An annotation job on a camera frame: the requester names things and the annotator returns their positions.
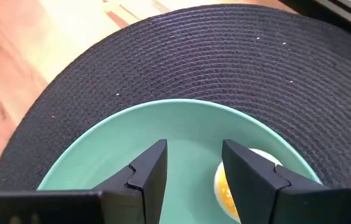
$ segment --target egg yolk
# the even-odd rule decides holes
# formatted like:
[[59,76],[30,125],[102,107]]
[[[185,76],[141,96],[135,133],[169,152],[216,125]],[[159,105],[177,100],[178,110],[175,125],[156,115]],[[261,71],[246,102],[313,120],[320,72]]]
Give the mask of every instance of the egg yolk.
[[220,177],[218,178],[217,183],[218,190],[220,191],[220,200],[224,205],[225,209],[229,211],[232,214],[232,216],[234,216],[236,219],[239,219],[238,211],[236,210],[235,204],[233,203],[230,188],[227,183],[227,178],[225,177],[224,166],[221,166],[220,168]]

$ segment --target round woven placemat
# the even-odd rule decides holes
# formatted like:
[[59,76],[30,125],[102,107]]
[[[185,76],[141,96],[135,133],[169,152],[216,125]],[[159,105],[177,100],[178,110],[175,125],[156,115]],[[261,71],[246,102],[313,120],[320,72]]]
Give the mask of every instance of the round woven placemat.
[[276,9],[216,5],[146,19],[79,56],[16,129],[0,160],[0,189],[35,189],[94,124],[166,98],[248,113],[325,184],[351,186],[351,35]]

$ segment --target wooden floor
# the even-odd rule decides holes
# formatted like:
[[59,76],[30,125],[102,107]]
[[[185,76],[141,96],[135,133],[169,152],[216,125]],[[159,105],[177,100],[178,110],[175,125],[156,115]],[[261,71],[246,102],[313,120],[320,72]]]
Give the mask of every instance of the wooden floor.
[[43,89],[91,45],[150,16],[218,3],[290,11],[277,0],[0,0],[0,155]]

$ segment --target bowl rim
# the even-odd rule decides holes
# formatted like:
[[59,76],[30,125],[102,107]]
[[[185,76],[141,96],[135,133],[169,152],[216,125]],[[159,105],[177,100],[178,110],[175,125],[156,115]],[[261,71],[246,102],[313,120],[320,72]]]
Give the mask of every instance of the bowl rim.
[[126,108],[124,110],[121,110],[115,114],[112,114],[111,116],[101,120],[100,122],[96,123],[94,126],[92,126],[89,130],[85,131],[81,136],[79,136],[76,141],[74,141],[73,143],[71,143],[71,145],[66,148],[66,150],[64,150],[64,152],[58,157],[58,159],[54,162],[54,164],[51,166],[51,168],[49,169],[49,171],[46,173],[46,175],[44,176],[42,182],[39,184],[37,190],[43,190],[44,186],[47,184],[47,182],[49,181],[51,175],[55,172],[55,170],[57,169],[57,167],[59,166],[60,163],[62,163],[62,161],[67,157],[67,155],[70,153],[70,149],[72,149],[74,146],[76,146],[79,142],[81,142],[82,140],[84,140],[84,138],[86,138],[87,136],[89,136],[92,132],[94,132],[96,129],[98,129],[99,127],[101,127],[102,125],[106,124],[107,122],[109,122],[112,119],[115,119],[119,116],[122,116],[126,113],[129,113],[133,110],[138,110],[140,108],[143,107],[147,107],[147,106],[154,106],[154,105],[160,105],[160,104],[167,104],[167,103],[190,103],[190,104],[199,104],[199,105],[204,105],[204,106],[211,106],[214,108],[218,108],[221,110],[226,110],[230,113],[233,113],[237,116],[240,116],[242,118],[245,118],[247,120],[249,120],[250,122],[254,123],[255,125],[258,125],[260,128],[264,129],[264,131],[267,131],[268,133],[270,133],[270,135],[274,136],[282,145],[284,145],[292,154],[294,154],[294,156],[296,156],[296,158],[299,160],[299,162],[304,166],[308,168],[308,171],[310,173],[310,175],[313,177],[314,181],[322,184],[320,178],[317,176],[317,174],[315,173],[315,171],[312,169],[312,167],[307,163],[307,161],[300,155],[300,153],[298,153],[295,148],[292,147],[292,145],[290,145],[286,140],[284,140],[278,133],[276,133],[275,131],[273,131],[271,128],[267,127],[267,125],[263,124],[261,121],[258,121],[257,119],[253,118],[250,115],[247,115],[241,111],[238,111],[236,109],[233,109],[231,107],[228,106],[224,106],[218,103],[214,103],[214,102],[210,102],[210,101],[204,101],[204,100],[193,100],[193,99],[166,99],[166,100],[156,100],[156,101],[150,101],[150,102],[145,102],[145,103],[141,103],[135,106],[131,106],[129,108]]

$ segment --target hard-boiled egg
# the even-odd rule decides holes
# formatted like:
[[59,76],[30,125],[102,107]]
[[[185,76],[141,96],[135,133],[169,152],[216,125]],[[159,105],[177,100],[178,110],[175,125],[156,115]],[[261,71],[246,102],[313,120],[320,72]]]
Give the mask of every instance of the hard-boiled egg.
[[[281,162],[279,162],[275,157],[273,157],[271,154],[268,154],[267,152],[264,152],[259,149],[251,150],[268,159],[269,161],[275,163],[275,165],[282,165]],[[236,210],[235,204],[233,203],[230,188],[228,187],[227,183],[227,178],[225,177],[223,162],[221,162],[218,166],[214,176],[214,194],[218,204],[220,204],[224,212],[231,218],[233,218],[235,221],[240,223],[238,211]]]

